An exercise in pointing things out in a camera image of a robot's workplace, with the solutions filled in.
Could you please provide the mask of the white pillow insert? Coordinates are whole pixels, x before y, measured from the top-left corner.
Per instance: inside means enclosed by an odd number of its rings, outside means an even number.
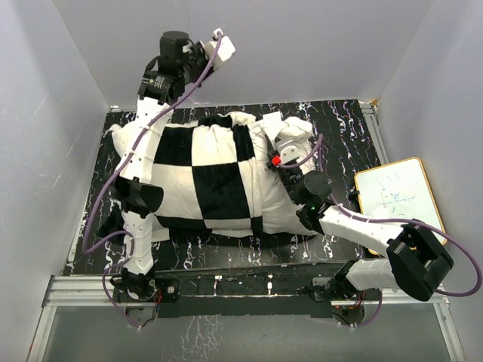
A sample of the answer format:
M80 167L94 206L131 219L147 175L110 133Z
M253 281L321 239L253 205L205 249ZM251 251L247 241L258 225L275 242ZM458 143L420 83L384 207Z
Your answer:
M312 124L291 116L283 120L279 112L264 115L261 120L243 112L230 112L234 124L248 127L257 160L257 175L260 194L257 200L261 204L263 231L267 234L288 233L294 235L314 235L297 216L300 209L292 198L295 196L295 182L304 174L313 171L315 164L306 156L312 151L309 140L313 136ZM291 141L299 155L298 167L270 168L267 143L274 146L278 141Z

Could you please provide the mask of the black white checkered pillowcase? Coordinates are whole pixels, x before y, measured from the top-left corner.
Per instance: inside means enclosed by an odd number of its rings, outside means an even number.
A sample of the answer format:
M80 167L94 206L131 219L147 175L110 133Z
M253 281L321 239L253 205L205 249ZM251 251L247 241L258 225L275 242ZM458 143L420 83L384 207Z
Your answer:
M138 120L113 131L122 151ZM155 212L152 239L174 230L213 232L241 238L263 232L257 160L247 126L229 113L186 124L166 124L152 168L152 184L164 191Z

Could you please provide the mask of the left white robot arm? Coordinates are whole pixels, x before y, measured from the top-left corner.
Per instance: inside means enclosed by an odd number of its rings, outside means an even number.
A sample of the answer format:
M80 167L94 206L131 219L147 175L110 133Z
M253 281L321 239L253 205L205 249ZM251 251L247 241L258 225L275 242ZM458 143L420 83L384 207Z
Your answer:
M221 29L212 41L192 42L188 34L164 32L159 54L147 65L137 92L137 120L133 136L122 151L113 174L114 194L120 201L97 237L125 246L121 277L112 284L133 299L150 301L160 294L152 273L152 227L164 191L152 184L152 168L162 132L175 107L188 96L185 86L199 87L216 69L223 42Z

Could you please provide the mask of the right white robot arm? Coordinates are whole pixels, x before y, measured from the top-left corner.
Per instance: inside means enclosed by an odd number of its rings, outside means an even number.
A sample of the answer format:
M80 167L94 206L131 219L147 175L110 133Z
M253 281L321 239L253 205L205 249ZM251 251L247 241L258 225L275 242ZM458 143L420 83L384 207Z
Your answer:
M296 215L306 229L344 238L380 254L378 259L348 261L329 281L315 287L317 294L354 299L365 290L388 288L425 302L452 269L449 253L415 220L378 223L330 200L331 187L322 172L303 173L294 164L269 165L292 203L299 206Z

